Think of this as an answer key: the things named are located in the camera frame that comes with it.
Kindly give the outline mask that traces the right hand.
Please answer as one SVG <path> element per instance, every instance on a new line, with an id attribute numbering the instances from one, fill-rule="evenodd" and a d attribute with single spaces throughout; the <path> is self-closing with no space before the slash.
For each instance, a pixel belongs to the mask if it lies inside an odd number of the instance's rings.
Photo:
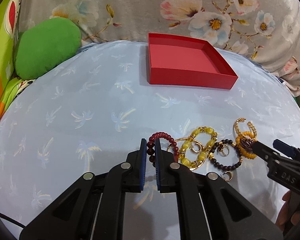
<path id="1" fill-rule="evenodd" d="M 276 219 L 275 225 L 281 230 L 284 231 L 285 224 L 289 221 L 289 201 L 291 198 L 291 191 L 286 192 L 282 200 L 285 202 L 282 206 L 281 210 L 279 211 L 278 217 Z M 291 217 L 290 222 L 296 226 L 300 222 L 300 211 L 296 211 Z"/>

